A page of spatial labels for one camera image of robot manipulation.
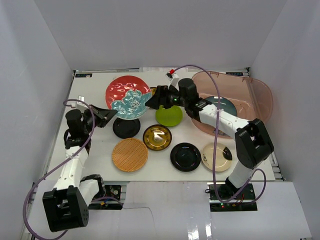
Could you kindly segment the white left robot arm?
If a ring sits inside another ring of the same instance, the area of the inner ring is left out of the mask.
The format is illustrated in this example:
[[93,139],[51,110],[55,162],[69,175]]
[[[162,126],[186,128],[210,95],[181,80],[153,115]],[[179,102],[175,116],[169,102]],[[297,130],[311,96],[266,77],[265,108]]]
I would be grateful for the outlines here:
[[51,191],[43,194],[42,202],[52,232],[87,226],[89,205],[105,196],[106,187],[99,174],[82,177],[91,148],[89,138],[95,127],[103,128],[117,111],[90,105],[76,107],[65,114],[65,157],[60,176]]

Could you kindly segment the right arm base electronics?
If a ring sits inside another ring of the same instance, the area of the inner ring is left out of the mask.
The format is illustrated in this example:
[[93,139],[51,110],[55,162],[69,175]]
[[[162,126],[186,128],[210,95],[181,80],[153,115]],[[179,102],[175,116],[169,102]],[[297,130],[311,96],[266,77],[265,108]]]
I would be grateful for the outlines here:
[[209,206],[212,213],[255,212],[258,210],[256,202],[250,204],[250,202],[256,199],[256,194],[251,183],[249,183],[238,196],[227,203],[218,200],[213,184],[209,184],[204,192],[209,196]]

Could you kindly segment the lime green plate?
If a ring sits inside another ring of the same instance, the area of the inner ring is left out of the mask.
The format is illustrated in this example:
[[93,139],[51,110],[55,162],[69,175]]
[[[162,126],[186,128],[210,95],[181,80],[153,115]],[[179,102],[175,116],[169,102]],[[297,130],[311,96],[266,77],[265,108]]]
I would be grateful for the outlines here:
[[160,106],[155,112],[155,119],[165,127],[174,127],[181,123],[183,112],[178,106],[172,106],[171,108]]

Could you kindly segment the woven bamboo tray plate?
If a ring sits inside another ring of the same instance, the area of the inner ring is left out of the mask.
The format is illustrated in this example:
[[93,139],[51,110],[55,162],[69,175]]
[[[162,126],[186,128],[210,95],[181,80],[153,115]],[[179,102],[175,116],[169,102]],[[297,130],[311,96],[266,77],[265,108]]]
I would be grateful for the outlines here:
[[116,144],[112,151],[112,161],[122,172],[131,173],[141,169],[149,156],[146,145],[137,138],[126,138]]

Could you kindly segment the glossy black plate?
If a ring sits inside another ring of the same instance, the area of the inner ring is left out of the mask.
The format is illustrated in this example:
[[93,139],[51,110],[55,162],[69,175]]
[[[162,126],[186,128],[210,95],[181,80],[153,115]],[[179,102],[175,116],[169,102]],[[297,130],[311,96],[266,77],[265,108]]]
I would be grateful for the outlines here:
[[121,139],[133,138],[139,133],[141,122],[139,119],[124,120],[116,118],[113,122],[112,129],[114,134]]
[[195,145],[183,142],[173,147],[170,152],[170,161],[177,170],[188,173],[199,167],[202,157]]

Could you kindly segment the cream plate with black accent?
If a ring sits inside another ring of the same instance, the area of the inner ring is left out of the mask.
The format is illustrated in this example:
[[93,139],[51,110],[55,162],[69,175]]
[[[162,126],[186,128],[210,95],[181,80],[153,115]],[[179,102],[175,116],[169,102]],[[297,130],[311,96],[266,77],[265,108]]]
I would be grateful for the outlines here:
[[[201,150],[201,160],[205,167],[209,170],[213,169],[213,151],[214,144],[209,143]],[[222,144],[217,143],[216,146],[216,158],[215,158],[215,171],[224,172],[228,170],[232,165],[233,156],[230,149]]]

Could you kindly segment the yellow patterned plate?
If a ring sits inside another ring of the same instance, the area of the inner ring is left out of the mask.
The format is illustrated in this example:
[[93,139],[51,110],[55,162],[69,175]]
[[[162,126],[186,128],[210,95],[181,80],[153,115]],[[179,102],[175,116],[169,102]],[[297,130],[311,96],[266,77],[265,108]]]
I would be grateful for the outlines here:
[[150,91],[151,91],[151,95],[154,96],[157,91],[157,87],[150,87]]
[[152,151],[162,151],[169,147],[173,139],[171,131],[164,125],[154,124],[146,128],[142,140]]

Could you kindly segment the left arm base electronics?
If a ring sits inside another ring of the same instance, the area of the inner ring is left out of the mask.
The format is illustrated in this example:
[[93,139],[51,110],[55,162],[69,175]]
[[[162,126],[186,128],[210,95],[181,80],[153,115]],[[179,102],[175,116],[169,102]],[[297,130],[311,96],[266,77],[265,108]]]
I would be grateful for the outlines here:
[[[124,185],[105,185],[104,197],[112,197],[120,201],[122,204],[126,197],[126,186]],[[123,207],[113,199],[103,199],[91,203],[88,207],[89,210],[121,210]]]

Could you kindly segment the red and teal floral plate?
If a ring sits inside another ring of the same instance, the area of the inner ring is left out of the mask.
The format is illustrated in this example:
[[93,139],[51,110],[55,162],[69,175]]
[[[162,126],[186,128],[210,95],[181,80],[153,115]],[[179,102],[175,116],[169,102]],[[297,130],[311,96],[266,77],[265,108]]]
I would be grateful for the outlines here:
[[105,102],[116,117],[135,120],[147,112],[145,103],[152,97],[150,87],[139,77],[124,75],[115,78],[106,88]]

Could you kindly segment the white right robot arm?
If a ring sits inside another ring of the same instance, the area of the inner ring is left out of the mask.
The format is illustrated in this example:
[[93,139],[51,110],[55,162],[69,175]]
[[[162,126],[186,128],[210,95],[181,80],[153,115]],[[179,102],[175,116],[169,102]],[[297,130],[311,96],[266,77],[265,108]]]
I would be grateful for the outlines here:
[[238,162],[225,180],[226,195],[236,200],[244,193],[243,185],[250,179],[260,163],[274,152],[274,145],[258,118],[247,120],[218,109],[209,100],[201,98],[190,78],[178,82],[178,88],[159,85],[155,94],[145,103],[147,107],[184,107],[187,115],[203,124],[214,126],[235,141]]

